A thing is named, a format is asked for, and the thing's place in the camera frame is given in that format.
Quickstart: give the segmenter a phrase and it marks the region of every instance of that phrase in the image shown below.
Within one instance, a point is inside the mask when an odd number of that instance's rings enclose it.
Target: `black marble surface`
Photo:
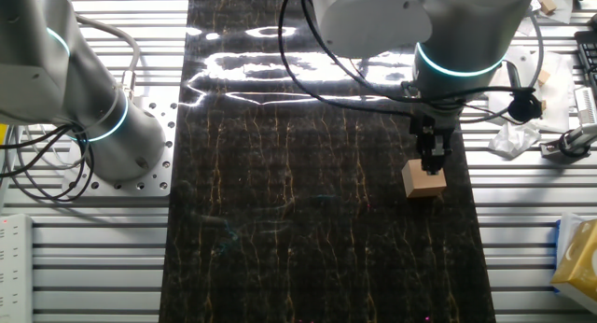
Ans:
[[[408,201],[409,121],[298,91],[281,1],[189,0],[160,322],[494,322],[460,134],[445,192]],[[390,105],[316,52],[298,0],[288,11],[308,86]],[[383,54],[368,79],[395,86],[411,64]]]

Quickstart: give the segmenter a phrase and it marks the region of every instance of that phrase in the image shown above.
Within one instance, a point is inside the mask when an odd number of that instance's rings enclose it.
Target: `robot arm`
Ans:
[[[412,86],[420,98],[489,85],[531,0],[312,0],[327,46],[348,58],[367,58],[416,44]],[[454,109],[417,105],[417,135],[429,174],[451,153],[450,138],[473,95],[447,99]]]
[[[2,123],[84,128],[104,180],[141,176],[163,152],[159,123],[93,53],[70,0],[0,0],[0,88]]]

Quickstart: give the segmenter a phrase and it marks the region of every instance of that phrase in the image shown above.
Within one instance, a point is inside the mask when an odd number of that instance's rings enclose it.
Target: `power strip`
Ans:
[[[0,218],[0,323],[33,322],[33,222]]]

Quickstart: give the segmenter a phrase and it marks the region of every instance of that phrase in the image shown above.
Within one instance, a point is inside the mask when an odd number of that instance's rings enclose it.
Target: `metal mounting plate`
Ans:
[[[151,113],[160,122],[161,128],[166,136],[166,144],[160,161],[147,174],[137,179],[127,182],[107,182],[98,176],[94,176],[83,197],[161,197],[170,194],[170,185],[172,180],[172,163],[174,155],[174,139],[176,135],[176,113],[178,112],[178,98],[152,98],[137,97],[134,103]],[[68,153],[68,161],[75,162],[81,154],[75,142],[71,144]],[[89,168],[86,167],[84,177],[89,174]],[[68,189],[71,182],[75,181],[78,174],[78,168],[64,172],[62,181],[62,190]],[[85,179],[81,179],[68,195],[74,196],[83,188]]]

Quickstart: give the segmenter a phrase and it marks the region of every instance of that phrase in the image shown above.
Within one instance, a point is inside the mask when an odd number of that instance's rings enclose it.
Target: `wooden block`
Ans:
[[[545,83],[548,82],[549,76],[551,75],[548,71],[541,70],[541,72],[539,73],[539,78],[537,79],[537,81],[539,81],[539,86],[545,85]]]
[[[539,0],[539,3],[541,4],[541,11],[546,15],[551,14],[557,8],[553,0]]]
[[[444,170],[428,175],[421,169],[421,160],[410,160],[402,169],[407,198],[435,197],[446,189]]]

